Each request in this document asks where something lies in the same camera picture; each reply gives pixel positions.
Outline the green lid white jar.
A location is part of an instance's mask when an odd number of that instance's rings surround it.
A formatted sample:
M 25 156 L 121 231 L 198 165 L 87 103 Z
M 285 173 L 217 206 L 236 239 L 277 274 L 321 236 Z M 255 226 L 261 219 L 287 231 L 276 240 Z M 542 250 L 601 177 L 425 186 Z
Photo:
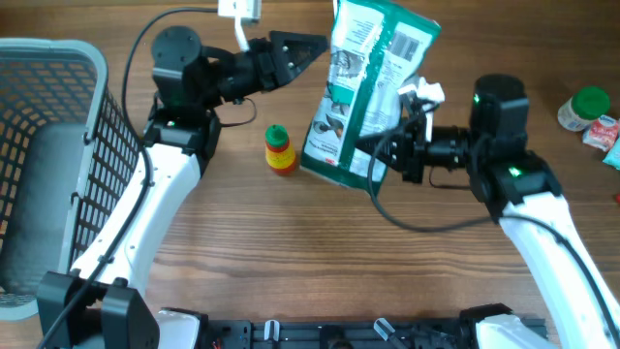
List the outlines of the green lid white jar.
M 572 132 L 583 131 L 610 109 L 607 93 L 598 86 L 586 86 L 577 91 L 558 110 L 559 124 Z

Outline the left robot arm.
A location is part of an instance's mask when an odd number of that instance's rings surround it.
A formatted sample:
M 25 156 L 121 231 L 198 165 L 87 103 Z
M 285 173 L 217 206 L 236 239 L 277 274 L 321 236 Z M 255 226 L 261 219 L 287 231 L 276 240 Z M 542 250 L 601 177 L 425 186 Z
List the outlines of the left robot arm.
M 152 312 L 143 294 L 176 212 L 202 180 L 223 125 L 216 109 L 297 78 L 327 49 L 324 36 L 272 31 L 232 53 L 205 46 L 187 26 L 151 46 L 156 97 L 139 162 L 102 231 L 65 273 L 37 294 L 44 348 L 210 348 L 217 335 L 200 312 Z

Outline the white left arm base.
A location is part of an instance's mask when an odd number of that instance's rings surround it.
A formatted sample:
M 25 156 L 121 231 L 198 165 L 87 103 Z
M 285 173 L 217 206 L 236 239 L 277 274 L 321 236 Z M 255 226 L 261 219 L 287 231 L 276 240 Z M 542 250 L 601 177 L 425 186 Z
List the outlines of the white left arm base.
M 158 349 L 196 349 L 208 327 L 208 316 L 193 310 L 162 308 L 155 314 L 159 327 Z

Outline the red white tissue packet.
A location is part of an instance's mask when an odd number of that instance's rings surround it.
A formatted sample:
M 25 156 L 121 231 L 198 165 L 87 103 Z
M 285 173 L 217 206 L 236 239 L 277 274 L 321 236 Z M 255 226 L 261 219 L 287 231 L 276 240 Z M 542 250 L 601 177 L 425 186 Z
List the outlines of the red white tissue packet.
M 602 115 L 585 129 L 582 142 L 602 151 L 609 151 L 614 146 L 618 134 L 618 121 Z

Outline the green 3M gloves packet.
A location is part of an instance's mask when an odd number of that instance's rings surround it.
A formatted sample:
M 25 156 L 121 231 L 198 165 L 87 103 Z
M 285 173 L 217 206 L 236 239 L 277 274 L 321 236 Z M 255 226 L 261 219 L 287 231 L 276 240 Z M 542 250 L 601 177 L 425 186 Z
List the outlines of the green 3M gloves packet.
M 398 125 L 398 90 L 440 33 L 437 21 L 392 1 L 335 2 L 325 92 L 304 140 L 301 168 L 345 187 L 379 189 L 387 166 L 356 142 Z

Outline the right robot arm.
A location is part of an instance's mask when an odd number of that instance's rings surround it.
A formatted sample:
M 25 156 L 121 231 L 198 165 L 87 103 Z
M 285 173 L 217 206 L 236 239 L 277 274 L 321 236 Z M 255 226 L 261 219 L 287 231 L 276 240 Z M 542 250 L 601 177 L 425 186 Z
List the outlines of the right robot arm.
M 563 188 L 548 164 L 527 147 L 529 101 L 522 81 L 503 74 L 478 78 L 466 128 L 433 125 L 442 90 L 412 77 L 398 91 L 407 118 L 360 137 L 356 149 L 419 183 L 427 167 L 463 169 L 525 261 L 566 348 L 616 348 L 619 303 L 584 246 Z

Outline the teal wet wipes packet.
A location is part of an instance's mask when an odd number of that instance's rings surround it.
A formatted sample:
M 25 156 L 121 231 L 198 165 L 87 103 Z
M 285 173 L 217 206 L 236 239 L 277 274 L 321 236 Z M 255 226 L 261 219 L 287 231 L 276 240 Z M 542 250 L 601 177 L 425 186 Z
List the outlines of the teal wet wipes packet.
M 620 170 L 620 139 L 618 139 L 606 154 L 603 163 Z

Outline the red yellow sauce bottle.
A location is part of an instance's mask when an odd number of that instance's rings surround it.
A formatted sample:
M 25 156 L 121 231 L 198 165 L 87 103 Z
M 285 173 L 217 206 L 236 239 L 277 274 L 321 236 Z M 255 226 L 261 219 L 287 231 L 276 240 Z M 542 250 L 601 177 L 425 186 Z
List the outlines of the red yellow sauce bottle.
M 287 129 L 273 124 L 265 131 L 265 161 L 277 174 L 291 173 L 296 167 L 296 153 Z

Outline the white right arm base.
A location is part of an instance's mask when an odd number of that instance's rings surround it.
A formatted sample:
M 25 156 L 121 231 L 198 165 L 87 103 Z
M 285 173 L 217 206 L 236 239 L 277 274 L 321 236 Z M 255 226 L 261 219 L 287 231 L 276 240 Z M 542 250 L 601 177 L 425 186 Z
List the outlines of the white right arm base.
M 530 328 L 509 307 L 493 303 L 460 312 L 457 347 L 548 349 L 556 345 L 546 337 L 544 319 L 534 319 L 534 328 Z

